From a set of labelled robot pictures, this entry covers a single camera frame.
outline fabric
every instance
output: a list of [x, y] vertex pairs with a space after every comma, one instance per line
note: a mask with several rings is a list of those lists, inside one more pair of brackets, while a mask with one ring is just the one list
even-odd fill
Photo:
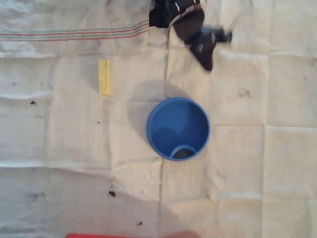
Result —
[[0, 8], [0, 58], [126, 55], [146, 46], [147, 0], [8, 0]]
[[[79, 24], [81, 3], [95, 9], [98, 25]], [[126, 20], [104, 21], [97, 12], [111, 11], [98, 7], [106, 3]], [[50, 4], [64, 9], [59, 25]], [[148, 19], [150, 3], [0, 7], [3, 32], [69, 31], [134, 26]], [[232, 45], [215, 49], [211, 74], [173, 30], [168, 45], [156, 28], [96, 48], [95, 40], [0, 41], [1, 238], [317, 236], [316, 4], [214, 0], [205, 8], [206, 25], [233, 28]], [[26, 16], [52, 21], [36, 27]], [[110, 55], [105, 97], [97, 60]], [[170, 96], [197, 101], [211, 121], [206, 149], [186, 162], [162, 159], [146, 139], [149, 113]]]

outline blue cup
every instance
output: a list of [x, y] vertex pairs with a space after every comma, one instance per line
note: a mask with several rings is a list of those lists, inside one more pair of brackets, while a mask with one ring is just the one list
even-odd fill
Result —
[[169, 160], [184, 161], [195, 157], [206, 146], [209, 134], [206, 112], [189, 98], [166, 99], [148, 118], [149, 143], [159, 155]]

